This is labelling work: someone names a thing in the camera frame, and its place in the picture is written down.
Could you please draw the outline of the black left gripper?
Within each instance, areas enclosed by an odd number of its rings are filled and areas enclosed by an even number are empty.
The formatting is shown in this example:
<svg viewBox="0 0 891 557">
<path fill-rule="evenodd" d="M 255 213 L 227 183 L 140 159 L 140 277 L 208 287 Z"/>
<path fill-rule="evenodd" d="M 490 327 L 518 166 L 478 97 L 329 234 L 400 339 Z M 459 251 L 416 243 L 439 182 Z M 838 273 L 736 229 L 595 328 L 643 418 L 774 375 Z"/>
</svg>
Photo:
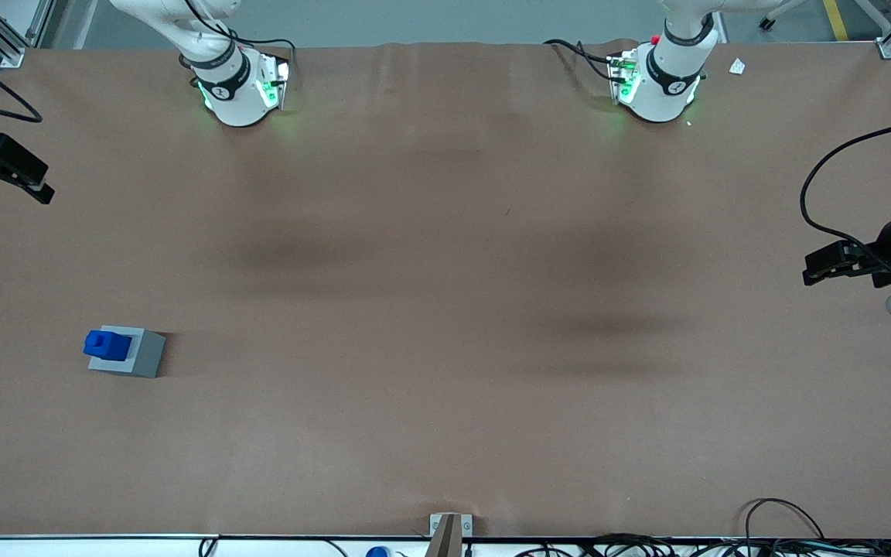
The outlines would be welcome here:
<svg viewBox="0 0 891 557">
<path fill-rule="evenodd" d="M 871 275 L 873 288 L 891 285 L 891 221 L 886 223 L 870 247 L 883 261 L 876 271 L 876 258 L 859 244 L 837 241 L 812 251 L 804 258 L 803 283 L 806 286 L 828 279 Z"/>
</svg>

